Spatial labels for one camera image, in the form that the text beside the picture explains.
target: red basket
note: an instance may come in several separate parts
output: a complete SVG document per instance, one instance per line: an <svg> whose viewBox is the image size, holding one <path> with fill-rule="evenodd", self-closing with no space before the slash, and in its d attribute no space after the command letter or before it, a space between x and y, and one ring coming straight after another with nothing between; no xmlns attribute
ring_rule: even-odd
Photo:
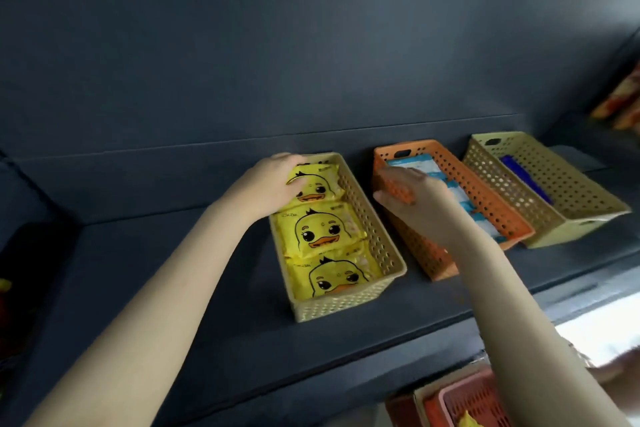
<svg viewBox="0 0 640 427"><path fill-rule="evenodd" d="M429 420L436 420L432 422L434 426L455 427L468 411L483 427L511 427L498 398L495 377L490 368L440 390L437 396L440 406L437 410L440 412L434 408L435 402L436 398L424 402Z"/></svg>

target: dark gray shelf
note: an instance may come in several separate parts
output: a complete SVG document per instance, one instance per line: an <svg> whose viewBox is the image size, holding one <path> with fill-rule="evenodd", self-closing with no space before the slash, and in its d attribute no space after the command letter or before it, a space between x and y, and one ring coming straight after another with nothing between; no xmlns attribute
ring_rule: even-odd
<svg viewBox="0 0 640 427"><path fill-rule="evenodd" d="M572 112L564 115L543 140L546 145L574 146L625 172L640 173L640 137L631 131L613 130L610 123L588 115Z"/></svg>
<svg viewBox="0 0 640 427"><path fill-rule="evenodd" d="M616 177L608 179L609 188L616 192ZM623 194L623 199L628 197L626 191ZM201 212L167 213L83 229L66 277L14 385L4 425L23 422L178 245ZM222 276L157 424L224 410L471 317L460 278L431 283L406 250L403 253L410 262L408 274L378 300L296 324L267 222L258 222L244 236ZM529 289L540 293L600 268L639 265L640 223L632 214L574 243L539 250L516 247L508 255ZM549 305L565 299L556 297Z"/></svg>

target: right hand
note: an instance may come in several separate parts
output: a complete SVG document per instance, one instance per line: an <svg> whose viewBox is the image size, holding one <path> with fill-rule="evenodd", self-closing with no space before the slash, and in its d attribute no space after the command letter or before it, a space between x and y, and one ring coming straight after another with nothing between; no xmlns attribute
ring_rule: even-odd
<svg viewBox="0 0 640 427"><path fill-rule="evenodd" d="M403 203L386 191L374 192L375 200L428 240L448 248L462 229L477 228L443 181L404 167L382 167L378 172L410 189L415 201Z"/></svg>

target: beige plastic basket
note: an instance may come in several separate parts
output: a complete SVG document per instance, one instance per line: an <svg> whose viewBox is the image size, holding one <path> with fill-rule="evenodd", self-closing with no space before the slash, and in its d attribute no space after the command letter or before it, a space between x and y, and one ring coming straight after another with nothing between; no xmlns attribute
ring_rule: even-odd
<svg viewBox="0 0 640 427"><path fill-rule="evenodd" d="M503 155L515 157L553 205L502 164ZM529 248L576 240L631 211L620 199L521 131L472 135L463 162L535 228L536 234L523 241Z"/></svg>
<svg viewBox="0 0 640 427"><path fill-rule="evenodd" d="M353 287L353 290L335 294L314 297L308 300L297 300L293 295L289 270L282 253L282 238L276 230L275 216L269 216L271 234L276 244L276 253L280 262L280 269L284 278L284 285L291 302L296 321L301 323L310 319L321 318L332 312L348 309L356 305L376 299L395 278L406 274L406 263L396 245L391 241L387 230L382 225L380 217L356 181L343 157L335 152L306 155L308 162L323 164L338 164L338 184L345 190L342 201L349 203L367 232L369 251L378 262L383 277L372 280L367 284Z"/></svg>

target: left hand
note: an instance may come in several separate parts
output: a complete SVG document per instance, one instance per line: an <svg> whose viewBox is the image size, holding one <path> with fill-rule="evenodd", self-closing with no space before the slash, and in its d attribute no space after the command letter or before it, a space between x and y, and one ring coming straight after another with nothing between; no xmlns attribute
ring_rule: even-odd
<svg viewBox="0 0 640 427"><path fill-rule="evenodd" d="M235 201L246 211L251 222L260 220L275 213L302 191L305 178L286 183L291 170L305 161L304 156L288 152L266 157L234 182L222 199Z"/></svg>

